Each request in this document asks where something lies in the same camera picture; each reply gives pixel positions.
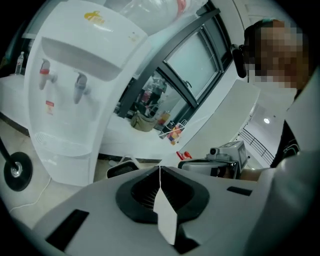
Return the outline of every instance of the round base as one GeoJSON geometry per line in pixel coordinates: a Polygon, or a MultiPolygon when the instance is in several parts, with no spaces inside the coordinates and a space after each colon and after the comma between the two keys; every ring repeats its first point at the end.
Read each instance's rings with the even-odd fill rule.
{"type": "Polygon", "coordinates": [[[23,152],[16,152],[11,155],[13,161],[17,163],[21,172],[15,175],[15,170],[6,162],[4,165],[4,180],[13,191],[22,191],[30,183],[33,166],[29,156],[23,152]]]}

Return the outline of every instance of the water dispenser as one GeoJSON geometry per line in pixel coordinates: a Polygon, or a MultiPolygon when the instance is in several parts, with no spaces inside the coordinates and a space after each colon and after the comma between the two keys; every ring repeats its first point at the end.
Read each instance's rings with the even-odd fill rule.
{"type": "Polygon", "coordinates": [[[147,34],[101,5],[59,3],[40,28],[26,66],[27,126],[54,181],[93,182],[103,133],[149,53],[147,34]]]}

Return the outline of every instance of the window frame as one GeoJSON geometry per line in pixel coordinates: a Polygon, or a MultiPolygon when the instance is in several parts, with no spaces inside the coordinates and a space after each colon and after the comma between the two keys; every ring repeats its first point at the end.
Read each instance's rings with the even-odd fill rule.
{"type": "Polygon", "coordinates": [[[130,108],[137,96],[139,95],[141,89],[148,81],[150,76],[155,72],[159,72],[165,79],[167,79],[173,88],[181,95],[181,97],[186,101],[186,105],[179,112],[179,114],[173,119],[175,123],[181,120],[189,120],[194,113],[199,109],[203,102],[207,99],[210,93],[213,91],[217,83],[220,81],[224,74],[224,71],[228,68],[232,62],[232,56],[229,50],[220,56],[217,50],[214,39],[208,32],[208,28],[205,26],[205,22],[212,19],[222,35],[224,45],[227,49],[230,48],[231,41],[227,30],[222,22],[219,15],[220,10],[215,8],[211,2],[208,2],[204,8],[206,12],[199,16],[196,20],[191,22],[185,28],[183,28],[179,33],[177,33],[172,39],[170,39],[153,57],[149,62],[147,67],[142,71],[140,76],[135,79],[130,86],[126,89],[126,92],[121,97],[119,102],[119,108],[117,115],[121,118],[130,117],[130,108]],[[189,90],[188,85],[183,81],[181,77],[174,71],[174,69],[168,64],[166,60],[170,58],[190,37],[200,33],[203,37],[205,44],[208,46],[210,51],[215,55],[214,62],[216,63],[217,72],[212,79],[205,85],[202,89],[201,94],[195,97],[189,90]]]}

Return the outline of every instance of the window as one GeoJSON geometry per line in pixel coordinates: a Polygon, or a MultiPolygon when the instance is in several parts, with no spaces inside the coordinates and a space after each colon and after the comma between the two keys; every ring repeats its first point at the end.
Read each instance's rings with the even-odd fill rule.
{"type": "Polygon", "coordinates": [[[155,54],[122,95],[115,110],[118,116],[131,118],[139,111],[160,120],[163,115],[164,125],[191,118],[232,61],[229,36],[219,12],[211,3],[206,4],[196,20],[155,54]]]}
{"type": "Polygon", "coordinates": [[[200,31],[192,35],[166,62],[196,99],[219,71],[216,56],[200,31]]]}
{"type": "Polygon", "coordinates": [[[158,121],[155,129],[161,131],[177,117],[185,104],[172,84],[156,70],[142,87],[126,117],[132,118],[139,111],[147,118],[155,118],[158,121]]]}

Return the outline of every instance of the floor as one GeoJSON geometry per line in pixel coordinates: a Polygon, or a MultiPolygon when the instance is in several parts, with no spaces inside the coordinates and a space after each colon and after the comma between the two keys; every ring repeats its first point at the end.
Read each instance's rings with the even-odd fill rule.
{"type": "MultiPolygon", "coordinates": [[[[10,154],[24,152],[29,155],[33,164],[33,175],[30,184],[21,192],[11,190],[5,182],[4,175],[0,175],[0,195],[8,211],[10,211],[12,208],[36,202],[41,191],[48,184],[50,176],[38,158],[30,138],[15,130],[1,119],[0,137],[10,154]]],[[[5,160],[0,155],[0,170],[3,170],[4,164],[5,160]]],[[[140,164],[142,168],[153,167],[155,165],[157,163],[140,164]]],[[[110,167],[108,160],[98,160],[94,182],[105,179],[106,171],[110,167]]],[[[51,180],[36,204],[15,208],[12,210],[11,215],[32,229],[44,214],[77,193],[81,188],[51,180]]]]}

